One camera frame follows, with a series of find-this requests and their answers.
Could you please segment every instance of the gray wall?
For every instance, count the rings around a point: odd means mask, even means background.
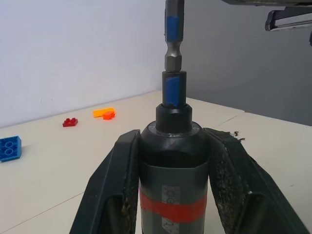
[[[312,28],[266,32],[273,9],[186,0],[188,97],[312,125]]]

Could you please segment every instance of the black cylinder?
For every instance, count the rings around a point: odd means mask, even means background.
[[[156,107],[156,129],[163,133],[185,133],[192,129],[192,108],[171,109],[162,104]]]

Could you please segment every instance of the red band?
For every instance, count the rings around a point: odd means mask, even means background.
[[[190,223],[202,217],[207,205],[207,194],[193,204],[170,204],[153,201],[140,190],[141,208],[167,218],[173,223]]]

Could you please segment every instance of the table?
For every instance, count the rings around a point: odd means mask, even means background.
[[[312,128],[250,113],[241,113],[214,128],[221,131],[239,131],[239,137],[246,139],[242,144],[247,152],[270,173],[312,232]],[[82,194],[12,228],[5,234],[67,234],[81,198]],[[224,233],[210,188],[205,222],[205,234]],[[141,234],[140,212],[137,217],[136,234]]]
[[[143,130],[155,119],[161,97],[156,91],[0,129],[0,138],[22,140],[21,158],[0,163],[0,234],[68,233],[91,174],[121,134]],[[204,127],[244,113],[189,98],[187,102],[193,120]],[[116,109],[113,120],[92,117],[92,110],[106,107]],[[77,126],[63,128],[68,117],[78,118]]]

